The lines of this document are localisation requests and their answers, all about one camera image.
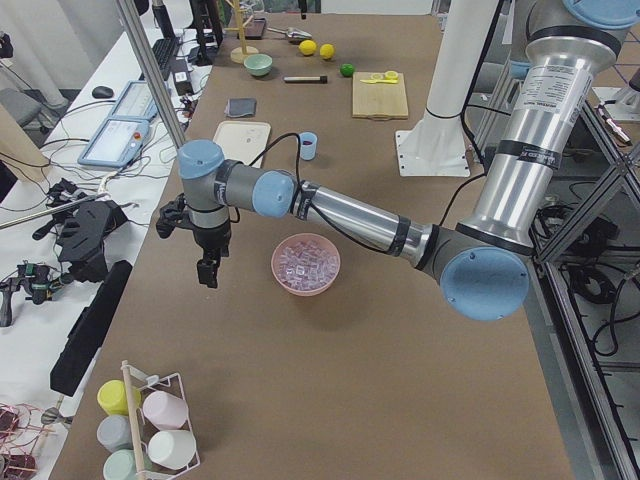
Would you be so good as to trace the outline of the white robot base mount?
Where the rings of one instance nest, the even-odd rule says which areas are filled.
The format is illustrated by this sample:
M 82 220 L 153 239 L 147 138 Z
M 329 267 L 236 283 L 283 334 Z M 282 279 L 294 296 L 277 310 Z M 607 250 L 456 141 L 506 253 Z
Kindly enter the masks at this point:
M 497 0 L 455 0 L 446 25 L 425 113 L 411 130 L 396 132 L 403 177 L 467 177 L 463 107 L 494 17 Z

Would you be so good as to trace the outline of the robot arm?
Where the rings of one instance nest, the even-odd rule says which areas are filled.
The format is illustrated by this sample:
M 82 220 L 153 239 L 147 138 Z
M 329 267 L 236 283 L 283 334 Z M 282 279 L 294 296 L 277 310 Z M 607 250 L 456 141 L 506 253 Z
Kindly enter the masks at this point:
M 203 250 L 199 280 L 215 285 L 228 252 L 228 211 L 265 217 L 319 218 L 374 251 L 403 257 L 434 278 L 462 315 L 493 321 L 523 303 L 525 259 L 535 212 L 573 130 L 594 77 L 612 66 L 629 29 L 635 1 L 526 1 L 513 32 L 529 61 L 521 92 L 472 214 L 454 229 L 421 225 L 284 171 L 247 166 L 207 139 L 178 152 L 185 216 Z

